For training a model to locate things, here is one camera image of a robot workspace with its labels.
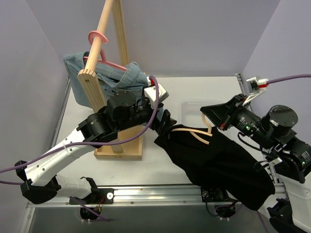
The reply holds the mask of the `beige plastic hanger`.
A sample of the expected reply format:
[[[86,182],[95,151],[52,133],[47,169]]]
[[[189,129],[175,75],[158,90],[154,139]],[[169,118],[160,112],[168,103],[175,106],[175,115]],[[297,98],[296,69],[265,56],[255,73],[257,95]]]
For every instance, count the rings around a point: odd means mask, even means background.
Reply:
[[[200,141],[206,145],[209,145],[209,141],[204,140],[198,134],[202,134],[202,135],[212,137],[213,136],[212,125],[210,123],[208,123],[208,121],[206,120],[206,116],[203,113],[201,114],[201,118],[202,118],[202,122],[207,126],[206,132],[201,131],[201,130],[197,130],[197,129],[190,129],[190,128],[175,128],[175,129],[171,130],[171,132],[189,132],[198,141]]]

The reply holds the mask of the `black skirt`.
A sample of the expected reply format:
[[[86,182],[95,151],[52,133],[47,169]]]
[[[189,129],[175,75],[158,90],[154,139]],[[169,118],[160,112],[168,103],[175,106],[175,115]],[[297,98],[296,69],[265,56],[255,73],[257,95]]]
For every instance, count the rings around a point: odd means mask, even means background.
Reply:
[[[205,144],[184,131],[184,125],[171,127],[154,141],[165,150],[171,161],[183,169],[188,179],[202,188],[223,188],[243,205],[258,210],[275,194],[275,186],[265,169],[241,145],[216,127],[212,136],[203,135]]]

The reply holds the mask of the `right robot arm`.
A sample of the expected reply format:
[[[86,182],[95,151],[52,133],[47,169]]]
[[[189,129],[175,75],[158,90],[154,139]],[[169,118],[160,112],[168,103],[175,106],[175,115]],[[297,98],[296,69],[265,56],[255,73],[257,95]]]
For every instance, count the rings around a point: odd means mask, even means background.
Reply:
[[[269,151],[269,164],[284,183],[288,199],[277,199],[267,209],[270,223],[279,233],[311,231],[311,147],[298,139],[292,129],[298,122],[296,112],[284,105],[271,107],[259,117],[248,105],[252,96],[235,95],[222,104],[203,106],[200,111],[219,130],[230,127],[250,137],[260,149]]]

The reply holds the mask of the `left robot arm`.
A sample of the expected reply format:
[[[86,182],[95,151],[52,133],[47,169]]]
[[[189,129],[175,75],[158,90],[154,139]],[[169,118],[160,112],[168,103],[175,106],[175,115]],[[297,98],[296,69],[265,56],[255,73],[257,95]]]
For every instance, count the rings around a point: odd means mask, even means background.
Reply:
[[[118,133],[145,124],[147,129],[162,133],[176,124],[168,110],[160,114],[152,97],[137,99],[130,91],[116,92],[107,105],[79,123],[61,143],[38,161],[16,163],[16,174],[22,179],[21,193],[33,204],[42,204],[56,196],[77,198],[94,203],[100,191],[92,178],[65,178],[59,172],[81,156],[110,145]]]

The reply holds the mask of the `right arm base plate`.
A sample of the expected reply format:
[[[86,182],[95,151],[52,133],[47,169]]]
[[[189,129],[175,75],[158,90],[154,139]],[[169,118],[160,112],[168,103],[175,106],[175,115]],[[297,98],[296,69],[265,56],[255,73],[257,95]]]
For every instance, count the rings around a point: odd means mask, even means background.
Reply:
[[[229,221],[241,210],[242,204],[223,188],[201,187],[201,199],[208,214]]]

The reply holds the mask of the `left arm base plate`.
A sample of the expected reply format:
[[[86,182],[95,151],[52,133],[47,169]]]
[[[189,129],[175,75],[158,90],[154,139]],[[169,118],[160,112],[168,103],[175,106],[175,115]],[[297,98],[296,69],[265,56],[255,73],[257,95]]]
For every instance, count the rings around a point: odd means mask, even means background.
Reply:
[[[80,206],[80,217],[87,221],[106,221],[104,217],[99,217],[99,215],[101,215],[105,204],[113,204],[113,202],[113,188],[99,188],[98,191],[90,194],[84,199],[79,199],[77,197],[69,198],[70,205]]]

